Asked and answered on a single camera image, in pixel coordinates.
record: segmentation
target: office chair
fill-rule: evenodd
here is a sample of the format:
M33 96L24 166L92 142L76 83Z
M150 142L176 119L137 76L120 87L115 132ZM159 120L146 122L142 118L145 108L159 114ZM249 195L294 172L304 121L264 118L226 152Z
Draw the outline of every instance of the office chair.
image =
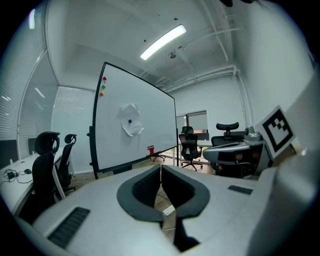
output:
M64 142L67 143L67 145L65 145L63 148L59 168L57 167L57 165L55 165L56 173L57 173L60 185L64 192L76 190L74 186L69 187L72 177L71 177L71 174L69 174L69 170L68 170L69 168L68 159L70 156L71 149L73 145L76 143L76 141L77 141L76 134L68 134L67 136L65 136Z
M217 123L215 127L220 131L225 131L225 135L224 136L213 136L211 138L211 143L212 143L213 147L243 141L245 138L244 135L232 135L230 132L230 130L235 130L235 129L239 128L238 122L235 122L232 124Z
M45 131L35 140L34 149L40 155L32 165L34 194L24 204L20 217L32 223L37 216L55 203L55 181L52 176L55 153L59 149L59 132Z
M243 135L232 135L232 133L230 132L231 130L235 130L239 128L238 122L232 123L232 124L217 123L216 128L220 131L225 131L225 134L224 136L213 136L211 138L211 143L213 147L227 145L230 143L241 142L245 138L245 132L243 132ZM253 169L251 165L235 166L235 165L223 164L222 165L223 170L220 170L219 166L217 166L215 162L211 162L210 165L215 170L215 175L219 175L219 176L243 178L245 176L249 176L253 174Z
M179 139L182 145L181 155L185 160L188 160L181 162L182 168L192 166L197 171L195 165L200 165L200 168L202 169L203 165L201 163L193 162L194 159L201 157L202 154L203 147L200 147L200 152L197 148L198 136L196 134L193 134L194 129L191 126L182 127L182 133L184 134L179 134Z

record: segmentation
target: ceiling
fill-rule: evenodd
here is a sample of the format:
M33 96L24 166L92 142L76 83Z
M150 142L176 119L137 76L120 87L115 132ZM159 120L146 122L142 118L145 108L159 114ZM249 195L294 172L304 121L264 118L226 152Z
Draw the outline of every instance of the ceiling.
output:
M104 56L105 61L167 90L233 63L234 32L229 30L234 24L228 12L219 0L70 0L67 16L73 25L72 31L65 32L65 40L72 37L87 59ZM157 39L180 24L186 28L185 34L147 60L140 58ZM79 51L70 58L79 62Z

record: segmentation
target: computer monitor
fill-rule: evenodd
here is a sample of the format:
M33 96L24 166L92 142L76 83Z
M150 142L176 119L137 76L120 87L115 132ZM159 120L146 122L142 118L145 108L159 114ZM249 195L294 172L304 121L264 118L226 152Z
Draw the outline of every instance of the computer monitor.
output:
M10 165L10 159L13 162L19 159L17 140L0 140L0 169Z

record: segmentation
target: whiteboard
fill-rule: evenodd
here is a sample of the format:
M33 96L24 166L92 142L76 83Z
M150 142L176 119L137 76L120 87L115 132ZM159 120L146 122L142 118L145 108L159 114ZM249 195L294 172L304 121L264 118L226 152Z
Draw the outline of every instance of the whiteboard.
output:
M141 134L129 136L122 127L119 111L124 104L137 106L143 127ZM90 135L95 171L111 171L144 160L150 156L151 146L155 153L176 147L176 128L173 97L124 69L104 63L94 99Z

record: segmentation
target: table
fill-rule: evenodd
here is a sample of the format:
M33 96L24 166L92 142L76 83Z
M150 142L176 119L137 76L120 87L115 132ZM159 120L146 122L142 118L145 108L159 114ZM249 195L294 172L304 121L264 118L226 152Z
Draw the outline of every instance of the table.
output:
M63 147L59 147L58 151L54 155L54 164L56 164L62 156L62 153L64 151ZM8 178L4 178L4 172L8 169L13 169L17 172L23 172L25 169L30 169L32 170L32 166L34 164L34 161L37 159L39 155L34 154L30 155L22 160L19 160L12 164L12 166L8 166L2 170L0 170L0 182L7 181ZM55 178L56 169L53 166L53 178ZM0 193L1 196L8 207L9 211L13 214L18 216L23 205L25 204L26 200L28 199L29 195L33 191L33 186L34 182L31 181L29 183L19 183L19 182L28 182L32 180L32 174L25 174L25 175L20 175L17 177L13 182L4 182L0 186ZM58 184L56 182L56 179L54 179L57 187L61 188L61 185L58 180Z

